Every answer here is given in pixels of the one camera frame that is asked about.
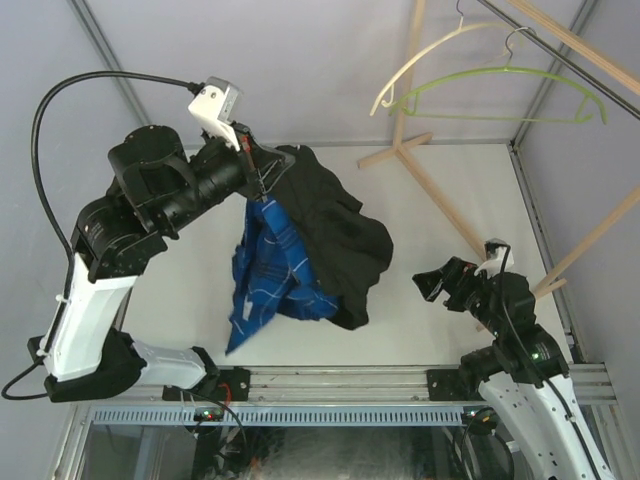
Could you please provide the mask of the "black shirt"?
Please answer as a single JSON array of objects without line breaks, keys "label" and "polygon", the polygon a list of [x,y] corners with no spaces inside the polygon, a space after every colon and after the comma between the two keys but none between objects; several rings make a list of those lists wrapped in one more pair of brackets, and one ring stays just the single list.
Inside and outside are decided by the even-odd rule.
[{"label": "black shirt", "polygon": [[328,320],[353,331],[369,323],[367,295],[388,270],[394,244],[386,226],[361,213],[363,203],[305,145],[280,145],[294,158],[272,188],[301,237],[316,285],[338,300]]}]

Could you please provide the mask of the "blue plaid shirt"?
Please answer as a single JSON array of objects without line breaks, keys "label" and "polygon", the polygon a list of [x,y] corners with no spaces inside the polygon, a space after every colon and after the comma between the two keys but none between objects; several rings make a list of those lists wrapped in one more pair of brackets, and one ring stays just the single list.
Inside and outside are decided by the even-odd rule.
[{"label": "blue plaid shirt", "polygon": [[232,258],[232,277],[235,286],[227,355],[278,315],[319,321],[333,317],[339,309],[339,299],[322,290],[300,235],[273,198],[246,203],[243,236]]}]

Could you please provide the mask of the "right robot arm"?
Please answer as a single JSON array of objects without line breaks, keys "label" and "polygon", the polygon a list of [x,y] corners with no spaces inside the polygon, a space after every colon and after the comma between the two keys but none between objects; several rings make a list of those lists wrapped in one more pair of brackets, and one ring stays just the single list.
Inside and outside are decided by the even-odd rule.
[{"label": "right robot arm", "polygon": [[461,391],[482,398],[524,454],[537,479],[611,479],[577,401],[569,367],[555,338],[537,321],[525,276],[450,258],[412,278],[422,297],[447,294],[447,310],[468,313],[494,337],[464,355]]}]

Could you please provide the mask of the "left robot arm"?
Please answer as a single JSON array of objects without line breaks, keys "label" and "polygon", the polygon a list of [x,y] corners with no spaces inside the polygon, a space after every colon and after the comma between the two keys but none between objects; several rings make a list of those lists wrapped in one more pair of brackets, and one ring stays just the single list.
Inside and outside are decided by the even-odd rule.
[{"label": "left robot arm", "polygon": [[109,151],[113,182],[80,211],[58,310],[48,332],[29,342],[46,368],[50,401],[109,399],[134,386],[168,386],[199,400],[215,395],[220,372],[205,349],[154,347],[114,322],[150,260],[182,229],[233,194],[264,198],[294,164],[291,153],[259,145],[247,127],[236,124],[232,133],[235,145],[211,135],[188,155],[175,130],[149,125]]}]

